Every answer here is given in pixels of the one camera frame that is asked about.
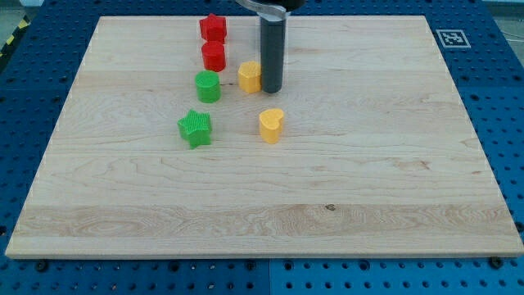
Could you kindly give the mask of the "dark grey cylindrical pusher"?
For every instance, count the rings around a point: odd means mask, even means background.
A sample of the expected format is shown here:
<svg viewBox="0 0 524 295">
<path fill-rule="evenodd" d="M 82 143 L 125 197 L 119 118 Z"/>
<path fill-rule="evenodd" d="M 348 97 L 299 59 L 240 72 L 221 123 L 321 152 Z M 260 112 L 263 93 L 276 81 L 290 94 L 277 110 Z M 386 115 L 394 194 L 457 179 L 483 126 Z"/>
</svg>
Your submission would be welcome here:
<svg viewBox="0 0 524 295">
<path fill-rule="evenodd" d="M 282 88 L 286 24 L 285 19 L 260 14 L 261 85 L 266 93 Z"/>
</svg>

